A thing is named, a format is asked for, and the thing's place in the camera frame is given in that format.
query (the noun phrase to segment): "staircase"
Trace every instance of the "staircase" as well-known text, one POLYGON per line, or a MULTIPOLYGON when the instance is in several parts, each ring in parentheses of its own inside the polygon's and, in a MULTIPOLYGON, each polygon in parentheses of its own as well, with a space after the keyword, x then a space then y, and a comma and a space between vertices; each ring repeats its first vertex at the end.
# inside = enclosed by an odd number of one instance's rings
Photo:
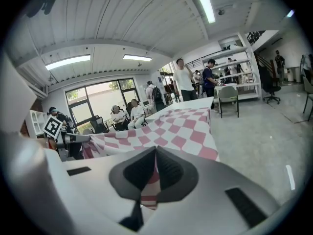
POLYGON ((277 86, 279 78, 276 77, 276 71, 273 61, 271 60, 270 62, 268 62, 267 60, 265 60, 263 57, 259 56, 256 53, 254 53, 254 56, 258 66, 265 67, 269 71, 269 74, 272 77, 273 82, 276 83, 277 86))

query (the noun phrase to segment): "concrete floor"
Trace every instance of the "concrete floor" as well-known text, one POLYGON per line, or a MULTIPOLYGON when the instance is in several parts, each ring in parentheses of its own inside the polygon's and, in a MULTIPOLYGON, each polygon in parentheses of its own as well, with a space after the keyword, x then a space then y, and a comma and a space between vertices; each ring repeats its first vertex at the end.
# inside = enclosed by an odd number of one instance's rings
POLYGON ((306 94, 277 94, 281 102, 259 100, 223 105, 223 118, 213 110, 212 135, 220 160, 258 183, 278 201, 289 200, 306 182, 313 165, 313 117, 307 122, 312 102, 302 114, 306 94), (286 165, 295 181, 291 184, 286 165))

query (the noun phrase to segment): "ceiling lamp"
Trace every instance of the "ceiling lamp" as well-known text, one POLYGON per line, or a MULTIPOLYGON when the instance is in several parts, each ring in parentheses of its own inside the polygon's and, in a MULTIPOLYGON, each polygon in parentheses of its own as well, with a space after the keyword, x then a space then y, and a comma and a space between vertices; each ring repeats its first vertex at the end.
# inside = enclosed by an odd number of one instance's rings
POLYGON ((128 54, 125 54, 123 59, 139 60, 139 61, 147 61, 147 62, 150 62, 152 60, 151 57, 135 56, 135 55, 128 55, 128 54))
POLYGON ((215 17, 214 17, 214 12, 213 12, 213 8, 211 5, 211 1, 210 0, 200 0, 203 9, 206 13, 206 17, 207 20, 209 21, 209 23, 214 23, 215 22, 215 17))
POLYGON ((84 55, 84 56, 78 56, 78 57, 70 57, 70 58, 67 58, 67 59, 63 59, 63 60, 51 63, 49 65, 46 65, 45 67, 49 71, 51 69, 58 68, 60 66, 69 65, 69 64, 73 64, 73 63, 78 63, 78 62, 82 62, 82 61, 88 61, 88 60, 90 60, 90 55, 84 55))
POLYGON ((288 17, 288 18, 291 18, 293 14, 294 14, 294 10, 291 10, 291 11, 287 14, 287 17, 288 17))

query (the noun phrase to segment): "checkered tablecloth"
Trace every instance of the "checkered tablecloth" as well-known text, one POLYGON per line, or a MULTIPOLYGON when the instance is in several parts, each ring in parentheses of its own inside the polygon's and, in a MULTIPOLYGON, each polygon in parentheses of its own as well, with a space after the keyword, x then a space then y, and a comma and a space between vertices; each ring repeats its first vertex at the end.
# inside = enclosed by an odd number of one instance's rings
MULTIPOLYGON (((210 108, 169 110, 147 126, 130 131, 93 134, 83 143, 85 159, 160 145, 219 161, 211 135, 210 108)), ((141 203, 156 208, 160 192, 157 169, 141 194, 141 203)))

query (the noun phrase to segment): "ceiling beam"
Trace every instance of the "ceiling beam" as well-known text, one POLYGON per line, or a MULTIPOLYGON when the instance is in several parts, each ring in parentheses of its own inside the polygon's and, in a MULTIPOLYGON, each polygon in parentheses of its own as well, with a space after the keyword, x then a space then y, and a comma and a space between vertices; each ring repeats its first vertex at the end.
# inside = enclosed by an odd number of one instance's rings
POLYGON ((48 92, 50 93, 62 87, 76 84, 79 82, 84 82, 86 80, 99 79, 102 77, 110 77, 110 76, 125 76, 125 75, 139 75, 139 74, 140 75, 150 74, 150 70, 149 71, 148 70, 108 71, 108 72, 101 72, 101 73, 90 74, 90 75, 85 75, 85 76, 79 76, 79 77, 65 80, 65 81, 49 86, 48 92))
POLYGON ((190 7, 192 13, 194 13, 194 15, 195 15, 195 17, 196 17, 195 20, 198 22, 198 24, 199 24, 199 26, 200 26, 200 29, 201 29, 201 31, 202 31, 203 34, 204 34, 204 38, 205 38, 206 40, 208 40, 209 37, 208 37, 207 31, 206 31, 205 25, 204 25, 204 23, 203 23, 203 20, 202 20, 202 18, 201 18, 201 14, 199 13, 199 11, 198 11, 198 9, 197 9, 195 3, 194 3, 192 0, 185 0, 185 1, 186 1, 186 3, 188 4, 188 6, 190 7))
POLYGON ((248 15, 248 18, 247 18, 246 24, 245 24, 245 30, 246 31, 249 31, 250 27, 252 26, 254 19, 255 19, 256 15, 258 14, 258 11, 262 5, 262 2, 263 2, 262 0, 252 0, 249 15, 248 15))
MULTIPOLYGON (((135 44, 135 43, 131 43, 131 42, 126 42, 126 41, 120 41, 120 40, 83 39, 83 40, 68 41, 68 42, 59 43, 59 44, 51 45, 48 47, 44 47, 44 48, 39 50, 39 53, 40 53, 40 55, 45 55, 45 54, 52 54, 52 53, 58 52, 60 50, 64 51, 66 49, 78 47, 78 46, 91 46, 92 47, 92 46, 96 46, 96 45, 119 45, 119 46, 125 46, 125 47, 138 48, 138 49, 144 50, 146 52, 148 52, 151 49, 151 47, 147 47, 144 45, 135 44)), ((167 52, 164 52, 161 50, 154 49, 153 52, 167 56, 167 57, 170 57, 170 58, 173 56, 172 53, 167 53, 167 52)), ((41 57, 38 57, 37 52, 34 51, 34 52, 24 56, 23 58, 19 59, 18 61, 14 62, 14 66, 15 66, 15 68, 20 68, 20 67, 24 66, 25 64, 27 64, 28 62, 33 61, 36 58, 41 59, 41 57)))

